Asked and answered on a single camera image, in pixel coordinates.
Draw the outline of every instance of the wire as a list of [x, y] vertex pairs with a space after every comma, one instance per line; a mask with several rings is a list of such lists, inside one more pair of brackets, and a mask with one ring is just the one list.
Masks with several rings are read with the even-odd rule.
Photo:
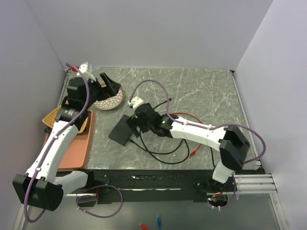
[[186, 143], [186, 146], [187, 146], [187, 149], [188, 149], [188, 154], [187, 154], [187, 156], [185, 157], [185, 159], [183, 159], [183, 160], [181, 160], [181, 161], [178, 161], [178, 162], [165, 162], [165, 161], [162, 161], [162, 160], [160, 160], [159, 158], [156, 158], [156, 157], [154, 156], [154, 154], [156, 154], [156, 153], [151, 152], [151, 151], [148, 150], [148, 148], [146, 147], [146, 145], [145, 145], [145, 143], [144, 143], [144, 141], [143, 141], [143, 139], [142, 139], [141, 131], [140, 131], [140, 138], [141, 138], [142, 144], [144, 145], [144, 148], [146, 149], [145, 151], [148, 152], [153, 158], [155, 158], [157, 161], [159, 161], [159, 162], [161, 162], [161, 163], [164, 163], [164, 164], [180, 164], [180, 163], [186, 161], [186, 160], [188, 159], [189, 155], [190, 155], [190, 148], [189, 148], [189, 145], [188, 145], [188, 143], [187, 143], [187, 141], [186, 141], [185, 139], [182, 139], [182, 140]]
[[212, 160], [212, 165], [213, 165], [213, 168], [215, 168], [214, 158], [213, 158], [213, 151], [212, 151], [212, 148], [211, 148], [211, 147], [210, 147], [210, 151], [211, 151], [211, 160]]
[[143, 229], [143, 230], [149, 230], [149, 228], [144, 225], [143, 223], [140, 223], [140, 227]]
[[172, 98], [169, 98], [168, 100], [166, 100], [166, 101], [163, 101], [162, 103], [160, 103], [160, 104], [158, 104], [158, 105], [156, 105], [153, 109], [155, 110], [156, 108], [158, 108], [159, 106], [161, 106], [161, 105], [163, 105], [163, 104], [165, 104], [165, 103], [167, 103], [167, 101], [171, 101], [172, 100]]
[[[48, 155], [53, 143], [57, 140], [58, 136], [62, 132], [64, 132], [67, 127], [69, 127], [71, 124], [73, 124], [75, 122], [75, 120], [77, 120], [84, 113], [84, 111], [87, 109], [87, 105], [88, 105], [88, 102], [89, 102], [89, 99], [90, 99], [90, 89], [89, 89], [87, 80], [86, 80], [85, 76], [83, 75], [83, 73], [81, 73], [81, 71], [76, 66], [74, 66], [72, 64], [66, 63], [66, 65], [68, 67], [72, 68], [72, 69], [75, 69], [78, 73], [80, 73], [80, 75], [81, 75], [81, 77], [84, 81], [85, 88], [86, 88], [86, 100], [85, 100], [85, 103], [84, 103], [82, 110], [69, 123], [67, 123], [67, 125], [65, 125], [59, 132], [57, 132], [57, 134], [51, 139], [51, 141], [49, 142], [49, 144], [47, 145], [47, 147], [45, 149], [44, 154], [42, 155], [42, 158], [40, 159], [39, 163], [37, 164], [37, 169], [41, 168], [41, 166], [43, 165], [46, 156]], [[45, 209], [44, 209], [35, 219], [30, 219], [28, 209], [27, 209], [30, 191], [31, 191], [32, 185], [33, 185], [34, 180], [36, 179], [38, 173], [39, 173], [39, 170], [35, 170], [32, 178], [29, 182], [27, 190], [25, 192], [25, 196], [24, 196], [24, 217], [29, 223], [34, 223], [34, 222], [38, 221], [45, 212]]]
[[215, 195], [213, 195], [212, 197], [218, 198], [218, 197], [220, 197], [225, 191], [226, 191], [226, 187], [223, 188], [223, 190], [221, 191], [221, 193], [215, 194]]
[[[169, 98], [166, 88], [165, 88], [161, 83], [157, 82], [156, 80], [147, 79], [147, 80], [143, 80], [143, 81], [141, 81], [139, 84], [137, 84], [137, 86], [135, 87], [135, 89], [133, 90], [133, 92], [132, 92], [132, 94], [131, 94], [131, 97], [130, 97], [130, 99], [129, 99], [129, 102], [131, 102], [131, 100], [132, 100], [132, 98], [133, 98], [133, 96], [134, 96], [136, 90], [139, 88], [139, 86], [142, 85], [142, 84], [145, 83], [145, 82], [148, 82], [148, 81], [153, 82], [153, 83], [155, 83], [155, 84], [158, 84], [158, 85], [164, 90], [164, 92], [165, 92], [165, 97], [166, 97], [167, 99]], [[183, 122], [177, 121], [176, 119], [174, 119], [174, 118], [171, 116], [171, 114], [169, 113], [169, 100], [167, 100], [167, 102], [166, 102], [166, 114], [167, 114], [167, 116], [169, 117], [169, 119], [171, 119], [172, 121], [177, 122], [177, 123], [180, 123], [180, 124], [182, 124], [182, 125], [185, 125]], [[221, 127], [224, 127], [224, 126], [238, 126], [238, 127], [241, 127], [241, 128], [243, 128], [243, 129], [246, 129], [246, 130], [250, 131], [250, 132], [253, 133], [255, 136], [257, 136], [257, 137], [259, 138], [259, 140], [262, 142], [262, 145], [263, 145], [262, 152], [261, 152], [257, 157], [254, 157], [254, 158], [252, 158], [252, 159], [250, 159], [250, 160], [248, 160], [248, 161], [245, 161], [244, 163], [248, 163], [248, 162], [252, 162], [252, 161], [255, 161], [255, 160], [257, 160], [257, 159], [260, 159], [260, 158], [264, 155], [264, 153], [265, 153], [266, 144], [265, 144], [265, 141], [264, 141], [264, 139], [262, 138], [262, 136], [260, 136], [260, 134], [257, 133], [255, 130], [253, 130], [253, 129], [247, 127], [247, 126], [244, 126], [244, 125], [242, 125], [242, 124], [238, 124], [238, 123], [234, 123], [234, 122], [227, 122], [227, 123], [223, 123], [223, 124], [221, 124], [221, 125], [218, 125], [218, 126], [216, 126], [216, 127], [205, 127], [205, 126], [201, 126], [201, 125], [193, 124], [193, 123], [187, 123], [186, 125], [188, 125], [188, 126], [194, 126], [194, 127], [198, 127], [198, 128], [203, 128], [203, 129], [207, 129], [207, 130], [216, 130], [216, 129], [221, 128]]]
[[82, 207], [79, 206], [79, 200], [81, 198], [85, 198], [85, 197], [93, 197], [92, 195], [83, 195], [81, 197], [79, 197], [77, 200], [76, 200], [76, 205], [77, 205], [77, 209], [81, 210], [82, 212], [84, 213], [87, 213], [93, 217], [98, 217], [98, 218], [109, 218], [109, 217], [112, 217], [112, 216], [115, 216], [121, 209], [121, 207], [123, 206], [123, 203], [124, 203], [124, 199], [123, 199], [123, 194], [121, 193], [121, 191], [116, 188], [115, 186], [112, 186], [112, 185], [109, 185], [109, 184], [103, 184], [103, 185], [98, 185], [98, 186], [95, 186], [93, 188], [90, 188], [90, 189], [86, 189], [86, 190], [91, 190], [91, 189], [96, 189], [96, 188], [101, 188], [101, 187], [109, 187], [109, 188], [114, 188], [116, 191], [118, 191], [119, 195], [120, 195], [120, 205], [118, 207], [118, 209], [111, 215], [107, 215], [107, 216], [100, 216], [100, 215], [97, 215], [97, 214], [94, 214], [94, 213], [91, 213], [85, 209], [83, 209]]
[[162, 230], [161, 217], [160, 217], [160, 215], [157, 216], [157, 224], [158, 224], [158, 229], [159, 229], [159, 230]]
[[[139, 145], [138, 143], [136, 143], [134, 140], [129, 139], [129, 141], [130, 141], [131, 143], [135, 144], [137, 147], [139, 147], [139, 148], [142, 149], [143, 151], [147, 152], [146, 149], [144, 149], [142, 146], [140, 146], [140, 145]], [[171, 152], [160, 153], [160, 152], [152, 152], [152, 151], [151, 151], [151, 153], [153, 153], [153, 154], [158, 154], [158, 155], [167, 155], [167, 154], [171, 154], [171, 153], [177, 151], [177, 150], [180, 148], [182, 142], [183, 142], [183, 139], [181, 139], [181, 142], [179, 143], [179, 145], [177, 146], [177, 148], [175, 148], [175, 149], [174, 149], [173, 151], [171, 151]]]
[[232, 194], [232, 197], [230, 198], [230, 200], [227, 202], [227, 204], [225, 205], [225, 206], [223, 206], [223, 207], [221, 207], [221, 209], [222, 208], [226, 208], [228, 205], [230, 205], [230, 203], [234, 200], [234, 198], [235, 198], [235, 195], [236, 195], [236, 179], [235, 179], [235, 177], [234, 177], [234, 175], [232, 175], [232, 179], [233, 179], [233, 184], [234, 184], [234, 193]]

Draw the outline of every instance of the white wall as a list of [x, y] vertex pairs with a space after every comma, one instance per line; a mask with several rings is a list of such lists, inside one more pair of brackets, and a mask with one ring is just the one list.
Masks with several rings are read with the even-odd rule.
[[236, 72], [248, 120], [266, 140], [265, 169], [294, 230], [307, 224], [307, 1], [275, 0]]
[[235, 70], [272, 0], [26, 0], [62, 64]]
[[12, 180], [42, 148], [41, 119], [54, 107], [64, 70], [24, 0], [0, 7], [0, 228], [9, 230], [20, 201]]

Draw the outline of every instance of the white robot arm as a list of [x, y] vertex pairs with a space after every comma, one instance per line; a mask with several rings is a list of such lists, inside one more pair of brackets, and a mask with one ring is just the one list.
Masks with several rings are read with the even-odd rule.
[[[128, 105], [135, 109], [134, 115], [127, 120], [127, 124], [136, 137], [139, 136], [136, 127], [139, 127], [142, 132], [150, 130], [161, 137], [182, 138], [215, 149], [220, 152], [221, 161], [216, 165], [212, 179], [222, 184], [226, 183], [234, 171], [242, 169], [250, 144], [238, 127], [228, 126], [208, 130], [187, 125], [196, 123], [172, 115], [179, 121], [174, 122], [167, 115], [159, 115], [149, 103], [144, 103], [139, 97], [133, 98]], [[197, 125], [213, 127], [199, 123]]]
[[56, 178], [56, 173], [67, 148], [88, 117], [87, 109], [95, 101], [115, 96], [121, 85], [101, 73], [100, 77], [106, 84], [102, 87], [91, 74], [91, 66], [87, 62], [78, 71], [83, 74], [84, 79], [79, 74], [70, 79], [68, 96], [63, 100], [42, 151], [25, 175], [16, 175], [13, 180], [21, 203], [26, 200], [28, 205], [53, 211], [59, 206], [63, 196], [78, 188], [91, 187], [90, 184], [94, 182], [94, 174], [90, 170], [73, 171], [60, 178]]

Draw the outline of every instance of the marble surface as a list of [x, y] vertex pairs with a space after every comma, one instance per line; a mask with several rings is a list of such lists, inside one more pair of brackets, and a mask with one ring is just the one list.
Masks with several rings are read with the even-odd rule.
[[[147, 152], [142, 151], [128, 142], [122, 146], [108, 138], [109, 133], [123, 114], [132, 115], [133, 110], [127, 105], [134, 87], [144, 79], [153, 79], [162, 83], [169, 96], [170, 112], [187, 112], [195, 115], [205, 124], [216, 126], [224, 122], [238, 122], [245, 124], [244, 115], [233, 83], [232, 75], [225, 69], [179, 69], [179, 68], [97, 68], [93, 74], [98, 79], [99, 73], [105, 72], [112, 80], [119, 82], [125, 91], [124, 102], [112, 111], [100, 111], [93, 106], [91, 109], [96, 114], [96, 124], [92, 148], [87, 168], [89, 169], [213, 169], [209, 147], [201, 146], [193, 157], [176, 165], [158, 162]], [[163, 90], [154, 83], [146, 82], [140, 86], [136, 95], [154, 107], [165, 100]], [[163, 114], [165, 105], [157, 109]], [[132, 138], [139, 143], [139, 138]], [[168, 152], [177, 147], [180, 140], [161, 138], [148, 132], [143, 135], [146, 146], [157, 152]], [[198, 143], [188, 141], [191, 151], [195, 150]], [[215, 164], [221, 159], [220, 154], [213, 150]], [[167, 162], [176, 162], [185, 158], [187, 147], [182, 144], [180, 149], [170, 155], [158, 156]], [[254, 157], [250, 148], [247, 159]], [[256, 169], [254, 163], [248, 163], [244, 169]]]

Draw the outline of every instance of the white bracket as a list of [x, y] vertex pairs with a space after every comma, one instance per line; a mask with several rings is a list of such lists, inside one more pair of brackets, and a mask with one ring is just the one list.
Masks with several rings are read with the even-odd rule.
[[132, 107], [133, 109], [136, 109], [139, 107], [141, 104], [143, 104], [144, 101], [140, 97], [134, 97], [131, 102], [128, 101], [129, 107]]
[[92, 65], [88, 64], [88, 62], [84, 62], [79, 66], [79, 70], [87, 80], [91, 79], [96, 81], [97, 79], [92, 74]]

